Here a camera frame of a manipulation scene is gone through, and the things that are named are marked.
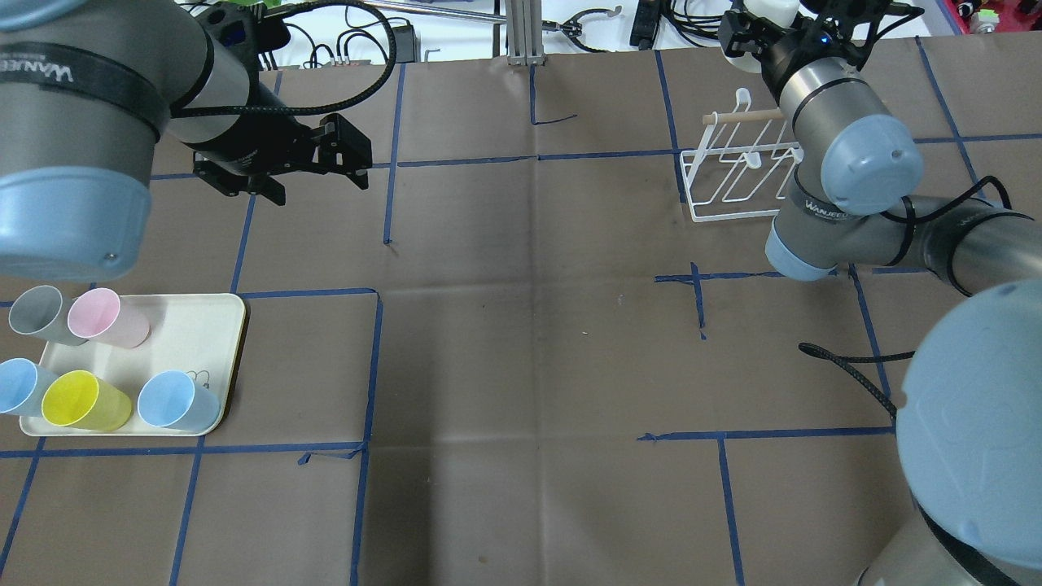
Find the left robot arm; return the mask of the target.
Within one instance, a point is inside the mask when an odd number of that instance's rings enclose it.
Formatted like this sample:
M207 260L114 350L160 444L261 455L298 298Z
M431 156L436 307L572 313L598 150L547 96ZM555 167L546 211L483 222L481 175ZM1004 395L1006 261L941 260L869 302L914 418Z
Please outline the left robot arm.
M280 174L348 177L368 188L371 142L342 117L384 86L287 107L258 78L289 42L286 19L323 7L220 1L2 4L1 265L8 277L107 282L140 257L156 144L194 153L194 174L228 196L283 205Z

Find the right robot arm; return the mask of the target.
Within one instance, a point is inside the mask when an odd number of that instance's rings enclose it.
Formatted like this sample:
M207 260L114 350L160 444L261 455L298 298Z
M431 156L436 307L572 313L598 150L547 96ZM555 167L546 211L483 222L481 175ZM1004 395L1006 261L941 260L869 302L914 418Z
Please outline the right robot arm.
M900 1L734 1L720 47L758 72L803 158L765 253L787 278L841 264L931 271L965 297L904 355L905 402L867 389L895 426L916 511L859 585L1038 585L1040 223L983 177L952 199L916 194L924 163L862 70Z

